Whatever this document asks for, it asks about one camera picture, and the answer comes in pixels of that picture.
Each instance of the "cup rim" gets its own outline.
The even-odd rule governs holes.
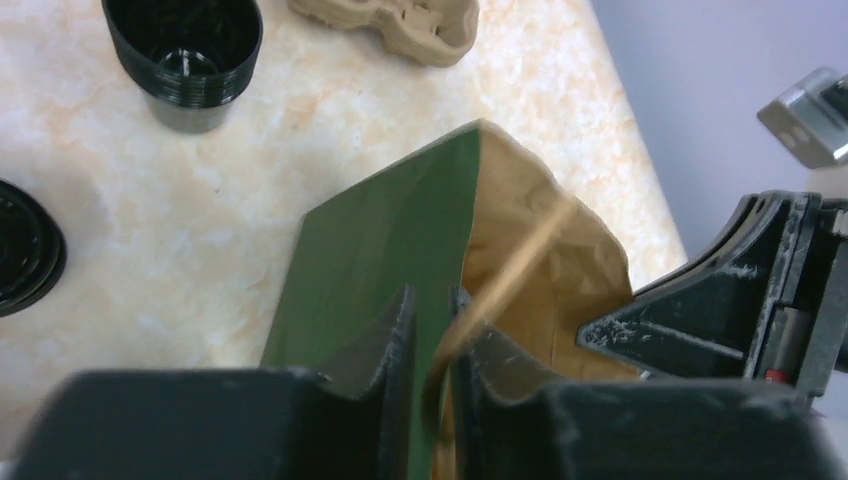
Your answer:
[[[101,6],[103,8],[104,16],[106,17],[106,22],[109,26],[110,34],[113,37],[113,41],[120,42],[121,43],[120,46],[123,47],[124,53],[125,54],[128,53],[130,56],[134,57],[133,61],[140,62],[141,64],[143,64],[142,66],[146,66],[147,68],[150,68],[151,70],[156,71],[157,75],[161,75],[163,77],[166,77],[170,81],[176,81],[177,83],[184,83],[186,81],[189,81],[189,82],[192,81],[190,79],[194,79],[194,80],[202,81],[204,84],[208,84],[208,82],[210,80],[227,81],[227,80],[231,79],[234,76],[233,74],[238,72],[239,69],[242,68],[245,64],[251,62],[251,60],[255,61],[255,59],[259,55],[259,47],[262,46],[262,37],[265,33],[265,27],[264,27],[264,24],[263,24],[263,21],[262,21],[262,12],[259,9],[259,4],[256,3],[256,0],[240,0],[240,1],[250,3],[250,5],[253,7],[253,12],[256,14],[256,19],[258,20],[258,23],[259,23],[259,30],[257,32],[256,45],[253,47],[253,50],[251,50],[250,54],[244,60],[242,60],[238,65],[236,65],[235,67],[230,68],[226,71],[213,73],[213,74],[191,75],[191,76],[188,76],[188,77],[184,77],[184,76],[179,75],[177,73],[174,73],[174,72],[172,72],[172,71],[170,71],[166,68],[162,68],[161,65],[154,62],[153,60],[148,58],[146,55],[143,55],[141,52],[139,52],[138,49],[135,48],[130,43],[129,40],[127,40],[127,38],[124,36],[123,32],[121,32],[121,30],[115,24],[115,21],[112,19],[112,13],[109,9],[109,6],[107,5],[110,1],[115,1],[115,0],[101,0],[100,3],[101,3]]]

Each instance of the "black cup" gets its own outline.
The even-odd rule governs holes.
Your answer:
[[[66,259],[56,222],[29,195],[0,180],[0,317],[47,295]]]
[[[218,126],[244,92],[262,43],[254,0],[103,0],[118,60],[180,131]]]

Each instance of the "marble table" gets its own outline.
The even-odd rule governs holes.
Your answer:
[[[477,45],[447,70],[259,3],[253,82],[194,136],[153,118],[99,1],[0,4],[0,178],[70,249],[57,288],[0,319],[0,458],[79,370],[256,365],[300,217],[476,118],[608,223],[635,287],[684,261],[587,0],[483,0]]]

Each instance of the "gray floor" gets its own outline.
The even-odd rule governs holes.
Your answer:
[[[593,0],[690,257],[739,198],[807,171],[757,111],[819,66],[848,73],[846,0]],[[848,418],[848,379],[817,406]]]

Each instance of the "paper bag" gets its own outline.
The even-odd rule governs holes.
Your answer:
[[[450,288],[472,295],[564,195],[544,165],[494,125],[477,121],[310,211],[303,221],[262,359],[317,368],[365,331],[400,285],[416,291],[415,391],[451,322]],[[575,345],[577,327],[631,299],[618,242],[584,205],[499,319],[498,328],[575,379],[636,371]],[[418,395],[412,406],[418,415]],[[408,478],[431,476],[420,421]]]

